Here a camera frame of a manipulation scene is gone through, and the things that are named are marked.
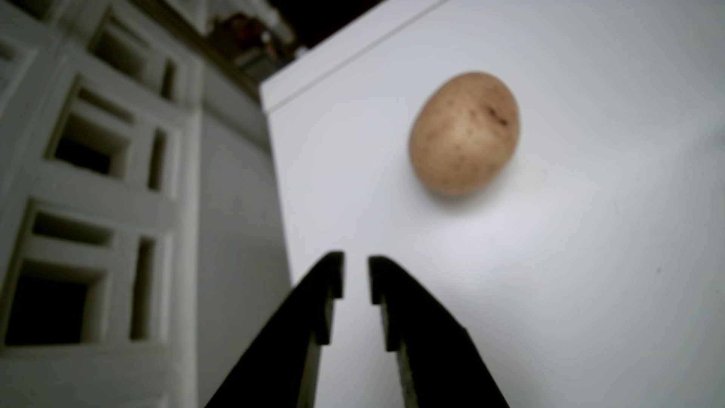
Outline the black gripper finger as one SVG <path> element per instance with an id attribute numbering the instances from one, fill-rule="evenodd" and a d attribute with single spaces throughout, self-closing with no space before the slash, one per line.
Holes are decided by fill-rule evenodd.
<path id="1" fill-rule="evenodd" d="M 206 407 L 313 407 L 321 348 L 343 297 L 344 252 L 313 265 L 241 355 Z"/>
<path id="2" fill-rule="evenodd" d="M 383 255 L 368 273 L 405 407 L 509 407 L 467 329 L 412 274 Z"/>

